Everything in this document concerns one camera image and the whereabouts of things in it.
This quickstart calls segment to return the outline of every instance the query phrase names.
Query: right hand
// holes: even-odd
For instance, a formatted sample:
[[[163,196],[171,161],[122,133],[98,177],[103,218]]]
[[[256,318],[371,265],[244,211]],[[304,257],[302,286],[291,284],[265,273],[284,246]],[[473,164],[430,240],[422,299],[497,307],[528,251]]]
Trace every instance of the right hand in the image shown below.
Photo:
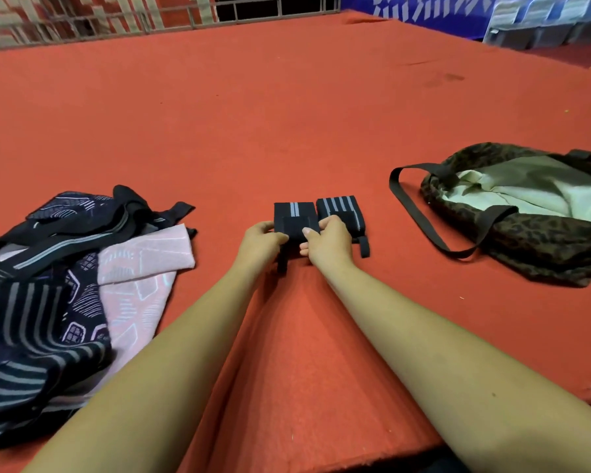
[[[353,266],[352,237],[346,224],[338,216],[331,215],[319,222],[319,228],[321,234],[310,228],[302,230],[307,242],[300,244],[300,255],[308,257],[324,276],[335,269]]]

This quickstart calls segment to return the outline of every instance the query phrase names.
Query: dark blue patterned cloth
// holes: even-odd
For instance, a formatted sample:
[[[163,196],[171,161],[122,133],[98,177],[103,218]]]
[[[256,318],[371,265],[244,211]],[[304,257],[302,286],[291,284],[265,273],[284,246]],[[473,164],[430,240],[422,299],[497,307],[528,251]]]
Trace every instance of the dark blue patterned cloth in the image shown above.
[[[52,198],[37,211],[29,214],[29,222],[45,222],[65,219],[74,214],[101,215],[113,198],[80,192],[63,192]],[[68,309],[62,318],[62,343],[81,344],[86,341],[108,341],[110,333],[96,282],[98,254],[86,253],[66,266],[65,280],[72,292]]]
[[[48,400],[111,361],[97,284],[99,250],[171,227],[192,209],[178,202],[155,213],[125,186],[116,186],[114,197],[69,191],[0,237],[0,248],[27,247],[0,261],[3,445],[46,433],[50,425],[36,420],[44,416]],[[34,424],[26,437],[9,438],[24,424]]]

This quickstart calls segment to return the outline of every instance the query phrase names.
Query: cream fabric lining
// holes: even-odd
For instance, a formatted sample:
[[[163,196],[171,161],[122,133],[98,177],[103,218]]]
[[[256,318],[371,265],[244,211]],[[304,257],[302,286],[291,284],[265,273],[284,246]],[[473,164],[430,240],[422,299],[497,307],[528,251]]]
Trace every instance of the cream fabric lining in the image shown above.
[[[443,198],[481,211],[517,206],[524,214],[559,215],[591,221],[591,175],[547,156],[517,158],[457,173],[460,182]]]

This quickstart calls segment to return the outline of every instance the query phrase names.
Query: hand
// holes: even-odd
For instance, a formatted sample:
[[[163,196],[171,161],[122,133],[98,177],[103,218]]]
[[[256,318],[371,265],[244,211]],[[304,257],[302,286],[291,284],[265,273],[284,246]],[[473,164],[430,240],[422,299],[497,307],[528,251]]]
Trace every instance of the hand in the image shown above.
[[[273,228],[272,221],[265,221],[245,231],[234,265],[251,270],[254,276],[259,276],[274,261],[280,246],[289,240],[289,236],[282,232],[270,232]]]
[[[321,234],[309,228],[302,230],[307,242],[300,244],[300,255],[308,257],[325,277],[335,269],[353,266],[352,237],[346,224],[331,215],[319,222],[319,228]]]

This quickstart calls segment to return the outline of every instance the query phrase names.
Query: patterned fabric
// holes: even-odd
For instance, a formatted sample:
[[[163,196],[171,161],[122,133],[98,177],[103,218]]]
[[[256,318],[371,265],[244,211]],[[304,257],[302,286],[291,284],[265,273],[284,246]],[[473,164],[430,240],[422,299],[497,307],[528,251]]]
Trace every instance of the patterned fabric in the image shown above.
[[[591,152],[588,151],[573,150],[563,155],[513,144],[486,142],[466,147],[441,165],[435,165],[439,166],[442,173],[452,173],[453,177],[430,174],[425,177],[420,190],[434,211],[454,224],[466,236],[476,239],[483,212],[468,204],[443,199],[443,189],[450,187],[447,186],[447,182],[450,179],[456,182],[457,176],[454,174],[460,171],[530,156],[549,156],[591,175]],[[418,213],[410,214],[415,220],[418,217]],[[489,235],[481,247],[487,254],[531,280],[580,287],[591,282],[589,221],[515,212],[491,226]]]
[[[176,271],[192,269],[195,259],[183,225],[136,237],[98,255],[98,282],[107,317],[112,364],[52,398],[41,415],[0,437],[0,448],[59,429],[153,338]]]
[[[0,434],[39,416],[53,393],[111,361],[93,249],[174,225],[124,186],[114,197],[62,193],[0,238]]]

